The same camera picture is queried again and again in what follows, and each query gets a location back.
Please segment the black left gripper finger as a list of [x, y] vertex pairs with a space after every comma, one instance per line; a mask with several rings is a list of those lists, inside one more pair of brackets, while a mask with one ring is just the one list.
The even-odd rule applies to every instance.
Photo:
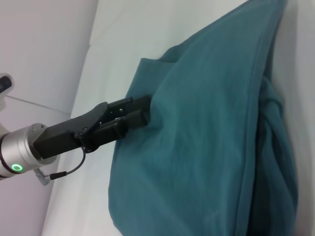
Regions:
[[132, 97], [124, 98], [119, 101], [109, 103], [106, 114], [110, 118], [119, 118], [137, 110], [147, 111], [150, 108], [150, 103], [151, 98], [148, 95], [136, 99]]

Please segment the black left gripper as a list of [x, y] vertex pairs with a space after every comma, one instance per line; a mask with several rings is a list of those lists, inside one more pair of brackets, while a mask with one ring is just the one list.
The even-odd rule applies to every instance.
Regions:
[[43, 159], [83, 146], [85, 150], [96, 150], [104, 144], [124, 138], [127, 132], [148, 124], [147, 111], [141, 109], [100, 125], [107, 108], [108, 103], [103, 102], [81, 116], [48, 127], [34, 141], [34, 148]]

